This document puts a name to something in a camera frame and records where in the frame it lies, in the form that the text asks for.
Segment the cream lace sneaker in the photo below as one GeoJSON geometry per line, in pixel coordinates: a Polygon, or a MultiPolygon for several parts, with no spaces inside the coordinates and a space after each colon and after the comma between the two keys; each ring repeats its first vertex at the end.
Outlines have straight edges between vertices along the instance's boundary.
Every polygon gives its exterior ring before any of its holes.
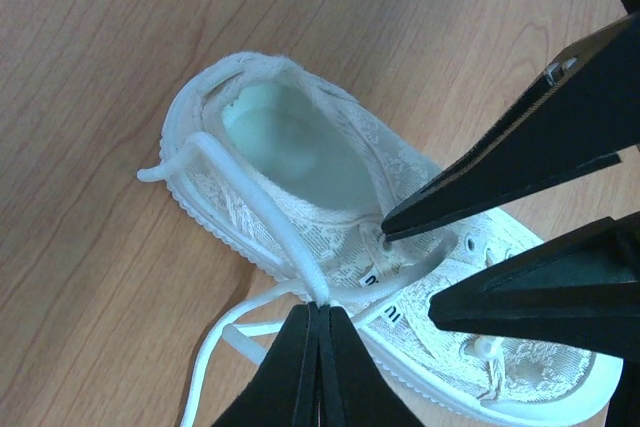
{"type": "Polygon", "coordinates": [[[260,363],[257,338],[279,322],[240,318],[278,297],[344,308],[374,361],[454,412],[504,426],[572,426],[603,409],[620,359],[536,340],[446,332],[431,298],[536,247],[492,209],[388,242],[384,217],[439,169],[349,93],[282,56],[239,52],[192,78],[172,101],[159,165],[179,206],[276,284],[225,313],[197,354],[181,422],[195,422],[220,341],[260,363]]]}

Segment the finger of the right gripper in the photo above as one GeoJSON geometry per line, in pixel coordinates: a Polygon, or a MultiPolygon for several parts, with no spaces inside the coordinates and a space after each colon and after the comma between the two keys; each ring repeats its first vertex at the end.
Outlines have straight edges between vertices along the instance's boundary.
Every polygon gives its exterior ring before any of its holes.
{"type": "Polygon", "coordinates": [[[441,330],[639,356],[639,217],[610,217],[435,294],[441,330]]]}
{"type": "Polygon", "coordinates": [[[454,164],[381,224],[401,240],[619,163],[639,142],[639,16],[562,50],[454,164]]]}

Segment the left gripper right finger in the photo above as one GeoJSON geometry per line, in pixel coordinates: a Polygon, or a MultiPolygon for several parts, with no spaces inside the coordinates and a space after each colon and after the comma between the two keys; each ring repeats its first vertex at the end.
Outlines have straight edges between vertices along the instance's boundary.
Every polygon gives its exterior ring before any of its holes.
{"type": "Polygon", "coordinates": [[[319,424],[411,426],[413,413],[394,393],[342,308],[319,310],[319,424]]]}

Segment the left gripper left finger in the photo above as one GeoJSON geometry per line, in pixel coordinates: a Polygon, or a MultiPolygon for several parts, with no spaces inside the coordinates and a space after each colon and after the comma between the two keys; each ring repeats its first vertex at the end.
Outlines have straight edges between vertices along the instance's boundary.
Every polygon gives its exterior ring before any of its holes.
{"type": "Polygon", "coordinates": [[[298,305],[218,427],[312,427],[319,424],[319,308],[298,305]]]}

